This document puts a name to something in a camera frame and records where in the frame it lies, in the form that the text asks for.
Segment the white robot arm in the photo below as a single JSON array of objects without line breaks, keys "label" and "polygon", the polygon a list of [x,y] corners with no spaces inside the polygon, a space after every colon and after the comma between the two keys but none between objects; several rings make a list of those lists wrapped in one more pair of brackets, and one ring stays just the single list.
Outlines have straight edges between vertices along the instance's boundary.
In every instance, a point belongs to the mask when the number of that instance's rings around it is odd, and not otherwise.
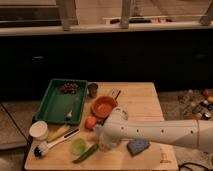
[{"label": "white robot arm", "polygon": [[93,130],[107,149],[122,139],[142,139],[213,153],[213,121],[130,121],[125,109],[115,107],[104,124],[96,124]]}]

